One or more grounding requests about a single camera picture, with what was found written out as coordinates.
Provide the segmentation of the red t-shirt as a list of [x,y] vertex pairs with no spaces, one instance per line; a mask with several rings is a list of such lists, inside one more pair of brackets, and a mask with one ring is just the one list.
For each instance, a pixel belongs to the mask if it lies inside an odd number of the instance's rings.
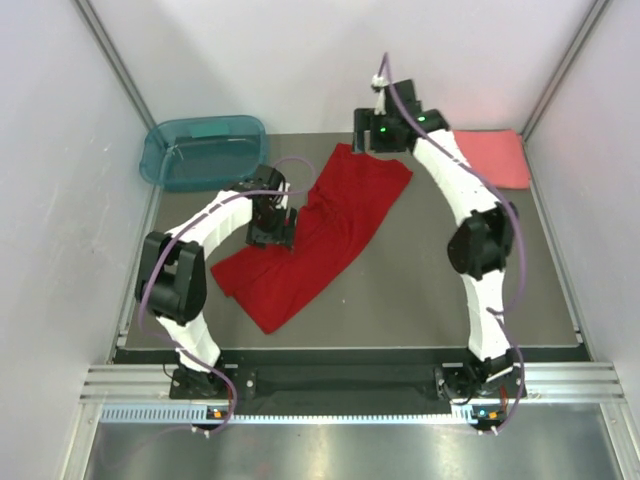
[[264,333],[276,332],[361,254],[412,176],[396,159],[337,144],[298,214],[293,248],[245,247],[212,267],[214,280]]

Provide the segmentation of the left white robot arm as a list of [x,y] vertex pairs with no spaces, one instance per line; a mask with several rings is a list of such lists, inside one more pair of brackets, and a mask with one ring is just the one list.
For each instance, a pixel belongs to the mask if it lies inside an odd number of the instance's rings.
[[209,399],[230,389],[221,349],[204,319],[206,261],[241,227],[247,228],[249,246],[291,249],[297,210],[287,204],[290,194],[290,184],[279,170],[260,165],[221,190],[191,219],[145,237],[134,296],[138,312],[158,321],[177,354],[174,397]]

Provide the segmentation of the teal plastic bin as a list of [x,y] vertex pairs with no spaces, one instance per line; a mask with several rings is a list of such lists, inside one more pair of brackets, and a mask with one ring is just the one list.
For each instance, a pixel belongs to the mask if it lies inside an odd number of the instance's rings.
[[146,135],[139,173],[166,191],[213,191],[250,176],[267,158],[266,129],[253,116],[175,119]]

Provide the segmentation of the folded pink t-shirt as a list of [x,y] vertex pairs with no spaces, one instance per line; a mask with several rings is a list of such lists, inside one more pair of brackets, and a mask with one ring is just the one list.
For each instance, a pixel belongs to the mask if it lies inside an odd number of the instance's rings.
[[514,130],[454,130],[455,141],[470,166],[501,189],[529,188],[530,172],[521,136]]

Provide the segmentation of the black mounting plate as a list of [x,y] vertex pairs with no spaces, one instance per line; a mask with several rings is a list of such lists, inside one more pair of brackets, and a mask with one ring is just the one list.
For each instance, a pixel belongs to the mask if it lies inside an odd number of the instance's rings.
[[[365,416],[446,413],[454,405],[515,399],[520,362],[499,388],[459,404],[439,394],[435,371],[461,366],[469,352],[453,350],[227,350],[214,371],[236,387],[239,415]],[[223,400],[225,389],[214,398]]]

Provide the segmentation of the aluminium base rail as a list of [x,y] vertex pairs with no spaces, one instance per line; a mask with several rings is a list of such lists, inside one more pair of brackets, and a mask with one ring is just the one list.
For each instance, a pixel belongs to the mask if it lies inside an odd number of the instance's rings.
[[536,363],[505,394],[449,401],[420,381],[407,386],[347,390],[268,391],[259,371],[232,372],[237,391],[214,399],[176,398],[158,365],[90,368],[80,400],[96,404],[105,423],[189,424],[430,424],[476,425],[503,420],[515,405],[603,404],[624,401],[614,368],[604,363]]

